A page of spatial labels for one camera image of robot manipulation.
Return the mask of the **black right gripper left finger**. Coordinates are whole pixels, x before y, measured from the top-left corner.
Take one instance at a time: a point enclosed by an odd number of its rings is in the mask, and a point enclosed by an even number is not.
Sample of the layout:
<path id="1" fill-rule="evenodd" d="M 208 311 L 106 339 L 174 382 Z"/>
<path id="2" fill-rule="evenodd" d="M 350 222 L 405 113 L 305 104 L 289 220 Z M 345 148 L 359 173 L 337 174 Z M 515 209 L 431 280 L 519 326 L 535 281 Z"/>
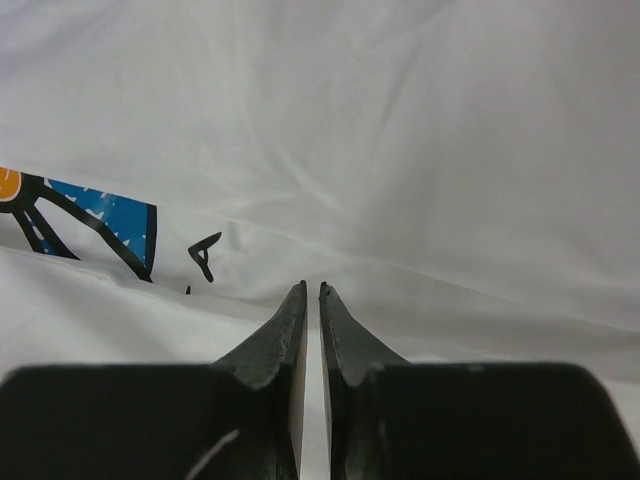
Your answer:
<path id="1" fill-rule="evenodd" d="M 36 365 L 1 385 L 5 479 L 295 479 L 307 286 L 202 364 Z"/>

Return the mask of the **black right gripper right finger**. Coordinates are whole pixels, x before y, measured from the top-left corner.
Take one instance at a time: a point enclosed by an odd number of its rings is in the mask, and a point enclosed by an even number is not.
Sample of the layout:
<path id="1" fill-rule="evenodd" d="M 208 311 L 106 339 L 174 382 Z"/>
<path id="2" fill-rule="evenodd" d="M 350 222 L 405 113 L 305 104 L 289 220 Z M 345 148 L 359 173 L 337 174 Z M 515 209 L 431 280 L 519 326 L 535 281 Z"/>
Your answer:
<path id="1" fill-rule="evenodd" d="M 558 362 L 413 363 L 319 290 L 334 479 L 635 479 L 603 385 Z"/>

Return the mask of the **white daisy print t shirt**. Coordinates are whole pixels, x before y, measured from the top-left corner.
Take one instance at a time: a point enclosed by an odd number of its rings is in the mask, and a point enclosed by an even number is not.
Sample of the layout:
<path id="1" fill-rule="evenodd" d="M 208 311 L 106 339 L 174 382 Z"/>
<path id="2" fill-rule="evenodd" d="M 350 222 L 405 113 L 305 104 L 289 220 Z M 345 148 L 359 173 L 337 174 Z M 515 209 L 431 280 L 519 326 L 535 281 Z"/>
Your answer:
<path id="1" fill-rule="evenodd" d="M 202 362 L 322 283 L 639 435 L 635 1 L 5 1 L 1 368 Z"/>

